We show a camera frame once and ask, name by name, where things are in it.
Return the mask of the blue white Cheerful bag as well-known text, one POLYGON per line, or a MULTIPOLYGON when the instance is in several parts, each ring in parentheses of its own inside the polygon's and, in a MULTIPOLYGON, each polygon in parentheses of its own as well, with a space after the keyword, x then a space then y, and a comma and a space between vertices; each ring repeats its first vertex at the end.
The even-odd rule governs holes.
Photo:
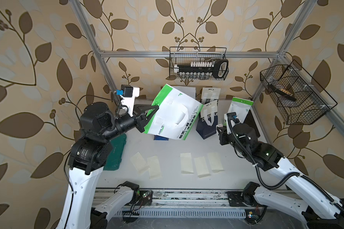
POLYGON ((163 136, 159 136, 159 135, 155 135, 155 136, 154 136, 154 140, 155 140, 155 141, 168 141, 169 138, 163 137, 163 136))

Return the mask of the green white bag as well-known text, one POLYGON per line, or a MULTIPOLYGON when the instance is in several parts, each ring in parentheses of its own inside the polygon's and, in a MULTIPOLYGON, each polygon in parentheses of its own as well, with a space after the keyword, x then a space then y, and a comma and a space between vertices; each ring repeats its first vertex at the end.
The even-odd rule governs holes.
POLYGON ((254 102, 251 100, 233 97, 228 112, 224 114, 225 120, 223 122, 223 125, 226 126, 226 123, 228 121, 228 113, 236 114, 236 118, 234 118, 236 121, 234 121, 234 124, 242 123, 246 119, 246 116, 248 115, 248 112, 253 106, 253 104, 254 102))
POLYGON ((203 108, 203 104, 168 84, 157 94, 152 105, 159 109, 144 133, 174 140, 186 140, 203 108))

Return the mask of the navy bag front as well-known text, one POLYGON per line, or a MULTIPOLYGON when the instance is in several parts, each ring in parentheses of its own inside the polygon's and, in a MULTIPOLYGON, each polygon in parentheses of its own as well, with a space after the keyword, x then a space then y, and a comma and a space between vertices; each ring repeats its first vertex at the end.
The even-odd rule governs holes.
POLYGON ((196 126, 196 131, 202 139, 207 139, 216 134, 218 125, 218 101, 205 104, 200 111, 200 117, 196 126))

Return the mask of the navy bag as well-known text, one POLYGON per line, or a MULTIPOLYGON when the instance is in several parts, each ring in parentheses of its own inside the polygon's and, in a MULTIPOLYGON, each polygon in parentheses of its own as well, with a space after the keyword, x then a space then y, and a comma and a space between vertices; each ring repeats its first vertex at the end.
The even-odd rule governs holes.
POLYGON ((204 87, 201 92, 200 102, 205 105, 218 100, 220 91, 220 88, 204 87))
POLYGON ((207 139, 216 134, 218 125, 218 101, 205 104, 200 111, 200 117, 196 126, 196 131, 202 139, 207 139))

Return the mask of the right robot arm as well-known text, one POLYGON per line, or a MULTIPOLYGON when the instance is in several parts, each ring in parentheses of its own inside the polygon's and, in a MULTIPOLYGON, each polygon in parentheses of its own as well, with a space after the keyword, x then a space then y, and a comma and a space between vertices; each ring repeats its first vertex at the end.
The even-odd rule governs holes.
POLYGON ((344 198, 338 198, 297 169, 274 146, 258 141, 247 124, 217 126, 221 145, 231 145, 254 167, 258 183, 249 182, 239 200, 259 204, 298 219, 308 229, 344 229, 344 198))

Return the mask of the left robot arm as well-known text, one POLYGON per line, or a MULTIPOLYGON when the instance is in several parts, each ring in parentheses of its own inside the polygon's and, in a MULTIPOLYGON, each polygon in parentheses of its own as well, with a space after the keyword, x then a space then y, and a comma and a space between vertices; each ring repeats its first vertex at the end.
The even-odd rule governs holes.
POLYGON ((57 228, 105 229, 125 205, 134 208, 142 204, 139 185, 126 181, 109 199, 92 206, 97 182, 113 150, 111 140, 134 128, 144 132, 158 109, 158 105, 141 105, 139 115, 125 113, 115 118, 106 103, 96 102, 85 108, 80 117, 81 137, 67 157, 69 170, 65 176, 69 187, 57 228))

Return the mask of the black box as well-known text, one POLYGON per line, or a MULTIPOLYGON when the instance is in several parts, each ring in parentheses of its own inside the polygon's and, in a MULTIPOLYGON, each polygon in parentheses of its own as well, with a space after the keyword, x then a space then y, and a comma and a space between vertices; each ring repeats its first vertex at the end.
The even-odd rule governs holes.
POLYGON ((249 110, 244 120, 244 124, 247 124, 249 127, 253 128, 255 130, 256 136, 260 137, 260 132, 259 132, 259 129, 257 127, 257 124, 255 122, 255 119, 251 110, 249 110))

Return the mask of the navy bag rear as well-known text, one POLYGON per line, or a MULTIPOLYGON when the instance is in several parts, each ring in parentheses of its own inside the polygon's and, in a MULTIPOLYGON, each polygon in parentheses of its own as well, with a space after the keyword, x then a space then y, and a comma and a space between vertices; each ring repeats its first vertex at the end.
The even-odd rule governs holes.
POLYGON ((204 87, 201 92, 200 102, 205 105, 218 100, 220 91, 220 88, 204 87))

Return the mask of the green tool case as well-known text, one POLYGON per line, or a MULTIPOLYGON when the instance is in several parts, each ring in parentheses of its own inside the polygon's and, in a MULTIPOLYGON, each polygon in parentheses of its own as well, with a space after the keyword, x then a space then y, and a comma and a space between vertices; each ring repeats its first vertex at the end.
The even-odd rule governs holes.
POLYGON ((122 161, 122 155, 127 141, 127 135, 122 134, 115 139, 112 139, 110 143, 113 146, 113 150, 110 152, 106 164, 104 166, 105 171, 116 171, 122 161))

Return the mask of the large white paper bag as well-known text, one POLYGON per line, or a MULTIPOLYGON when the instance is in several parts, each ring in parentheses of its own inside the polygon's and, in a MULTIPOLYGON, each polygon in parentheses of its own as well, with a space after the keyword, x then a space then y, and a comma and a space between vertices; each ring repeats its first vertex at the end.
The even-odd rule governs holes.
POLYGON ((196 88, 195 87, 187 87, 187 86, 174 86, 175 89, 179 90, 182 93, 185 93, 189 97, 195 99, 196 98, 196 88))

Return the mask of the dark tool in basket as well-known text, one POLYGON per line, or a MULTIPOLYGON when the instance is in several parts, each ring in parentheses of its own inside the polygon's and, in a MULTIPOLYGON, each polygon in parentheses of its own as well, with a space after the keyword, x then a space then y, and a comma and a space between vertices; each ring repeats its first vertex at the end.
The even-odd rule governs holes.
POLYGON ((294 97, 294 94, 290 91, 283 89, 282 87, 277 87, 277 85, 269 84, 269 91, 273 95, 273 98, 278 101, 289 101, 296 102, 297 99, 294 97))

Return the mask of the black socket set holder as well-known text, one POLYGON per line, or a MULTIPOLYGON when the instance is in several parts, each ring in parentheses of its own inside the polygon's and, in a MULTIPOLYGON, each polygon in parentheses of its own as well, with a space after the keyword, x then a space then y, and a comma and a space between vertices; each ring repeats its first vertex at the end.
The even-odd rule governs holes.
POLYGON ((172 67, 172 72, 180 78, 199 80, 224 79, 229 72, 228 59, 218 59, 211 62, 191 62, 172 67))

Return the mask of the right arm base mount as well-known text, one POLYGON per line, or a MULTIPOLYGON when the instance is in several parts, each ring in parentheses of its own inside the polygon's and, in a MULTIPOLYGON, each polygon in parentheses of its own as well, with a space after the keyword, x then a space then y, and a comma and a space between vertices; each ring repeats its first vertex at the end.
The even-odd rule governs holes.
POLYGON ((242 191, 228 191, 227 198, 230 207, 251 207, 252 210, 245 210, 245 222, 248 225, 258 225, 267 212, 267 206, 259 204, 255 198, 255 191, 260 185, 249 182, 242 191))

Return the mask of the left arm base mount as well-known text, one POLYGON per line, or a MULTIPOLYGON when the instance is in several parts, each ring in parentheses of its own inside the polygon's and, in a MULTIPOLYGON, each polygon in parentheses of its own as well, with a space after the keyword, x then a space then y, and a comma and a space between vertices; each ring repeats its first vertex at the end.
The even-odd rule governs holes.
POLYGON ((139 185, 131 182, 126 182, 127 187, 131 185, 134 191, 131 202, 127 205, 130 206, 129 210, 123 211, 122 220, 125 223, 135 222, 141 214, 141 209, 146 206, 150 206, 153 201, 153 191, 152 190, 142 190, 140 191, 139 185))

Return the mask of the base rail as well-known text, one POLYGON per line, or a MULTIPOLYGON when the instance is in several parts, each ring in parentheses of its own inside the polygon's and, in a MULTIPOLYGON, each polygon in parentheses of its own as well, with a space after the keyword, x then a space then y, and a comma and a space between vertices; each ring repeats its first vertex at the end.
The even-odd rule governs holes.
MULTIPOLYGON (((80 183, 76 183, 73 188, 69 188, 63 213, 57 227, 59 229, 89 229, 95 191, 95 187, 89 188, 80 183)), ((100 212, 106 221, 110 221, 122 207, 131 202, 133 194, 132 188, 121 185, 113 196, 97 205, 95 210, 100 212)), ((156 198, 157 203, 161 203, 162 199, 166 198, 168 206, 181 205, 183 208, 197 208, 198 206, 212 205, 213 202, 222 203, 223 199, 227 199, 227 194, 213 190, 164 190, 154 193, 153 198, 156 198)), ((309 206, 302 198, 290 198, 263 187, 256 189, 254 198, 261 205, 279 210, 300 220, 302 223, 307 222, 303 213, 307 211, 309 206)))

